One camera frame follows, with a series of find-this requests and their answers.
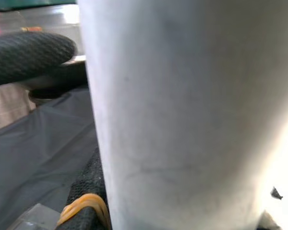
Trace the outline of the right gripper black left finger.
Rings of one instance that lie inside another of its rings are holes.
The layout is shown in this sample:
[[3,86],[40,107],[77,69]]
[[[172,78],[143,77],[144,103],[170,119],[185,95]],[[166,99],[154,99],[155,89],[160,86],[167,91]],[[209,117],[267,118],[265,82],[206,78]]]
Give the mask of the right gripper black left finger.
[[99,148],[95,148],[91,159],[71,185],[56,229],[112,229]]

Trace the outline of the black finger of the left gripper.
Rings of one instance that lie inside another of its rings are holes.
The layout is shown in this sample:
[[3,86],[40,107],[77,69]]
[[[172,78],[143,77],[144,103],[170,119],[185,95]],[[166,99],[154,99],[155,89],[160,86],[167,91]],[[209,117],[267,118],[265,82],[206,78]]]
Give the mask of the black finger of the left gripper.
[[0,85],[36,77],[71,60],[76,52],[75,43],[60,34],[0,35]]

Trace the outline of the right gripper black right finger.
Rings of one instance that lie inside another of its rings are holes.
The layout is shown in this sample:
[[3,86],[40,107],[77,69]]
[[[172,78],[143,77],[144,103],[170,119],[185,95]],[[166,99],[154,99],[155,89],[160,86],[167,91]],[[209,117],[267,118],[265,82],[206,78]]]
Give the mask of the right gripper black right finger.
[[278,200],[282,200],[283,196],[281,196],[279,194],[279,192],[277,191],[277,189],[275,187],[273,187],[272,191],[271,191],[271,196],[275,199],[278,199]]

